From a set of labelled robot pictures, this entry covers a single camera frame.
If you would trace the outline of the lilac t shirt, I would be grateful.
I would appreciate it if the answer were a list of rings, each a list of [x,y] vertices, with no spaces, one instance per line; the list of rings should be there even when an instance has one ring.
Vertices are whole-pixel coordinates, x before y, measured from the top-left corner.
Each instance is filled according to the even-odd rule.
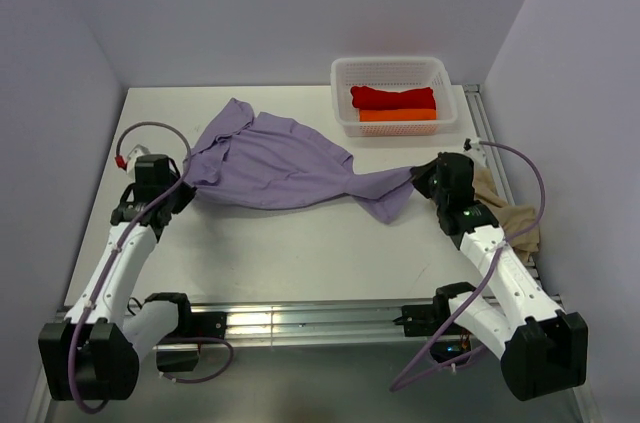
[[[235,98],[192,148],[186,181],[214,203],[268,211],[349,196],[384,224],[414,191],[410,168],[358,174],[353,155],[315,129]]]

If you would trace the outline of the white plastic basket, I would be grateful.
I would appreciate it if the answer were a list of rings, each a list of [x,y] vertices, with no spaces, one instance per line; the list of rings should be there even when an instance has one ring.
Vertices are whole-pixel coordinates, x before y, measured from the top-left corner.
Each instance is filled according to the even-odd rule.
[[[448,72],[434,57],[340,58],[330,79],[336,120],[350,137],[433,135],[458,120]]]

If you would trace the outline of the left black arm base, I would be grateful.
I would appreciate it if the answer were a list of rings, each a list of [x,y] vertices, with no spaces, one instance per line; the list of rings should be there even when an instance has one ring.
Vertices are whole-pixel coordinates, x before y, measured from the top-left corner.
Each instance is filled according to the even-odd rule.
[[[169,333],[156,350],[156,367],[170,374],[192,372],[199,363],[203,343],[189,343],[189,339],[224,339],[227,313],[193,312],[186,329]]]

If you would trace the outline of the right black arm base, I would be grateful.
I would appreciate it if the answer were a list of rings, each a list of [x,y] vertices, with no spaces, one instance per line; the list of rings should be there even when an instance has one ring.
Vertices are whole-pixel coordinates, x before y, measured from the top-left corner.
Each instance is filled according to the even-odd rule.
[[[402,328],[406,338],[432,337],[449,316],[448,310],[434,303],[404,305],[393,324]]]

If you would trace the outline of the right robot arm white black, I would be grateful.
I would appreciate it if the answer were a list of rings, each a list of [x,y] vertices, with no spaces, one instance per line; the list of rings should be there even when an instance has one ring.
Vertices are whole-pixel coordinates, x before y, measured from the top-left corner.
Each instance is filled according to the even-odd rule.
[[[406,336],[426,336],[431,343],[459,328],[468,331],[499,360],[520,401],[583,385],[588,326],[543,291],[496,216],[476,199],[473,160],[443,152],[411,175],[414,188],[435,204],[441,230],[482,280],[438,288],[430,303],[404,306],[395,324]]]

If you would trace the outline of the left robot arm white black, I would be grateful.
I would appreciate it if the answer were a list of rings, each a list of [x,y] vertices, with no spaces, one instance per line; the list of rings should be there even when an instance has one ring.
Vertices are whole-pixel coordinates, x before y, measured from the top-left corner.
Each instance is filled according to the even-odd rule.
[[[195,329],[184,293],[154,293],[126,316],[139,274],[165,227],[194,198],[167,155],[142,155],[129,164],[134,181],[110,219],[103,255],[78,301],[38,337],[48,389],[57,401],[126,400],[141,362],[167,337],[183,342]]]

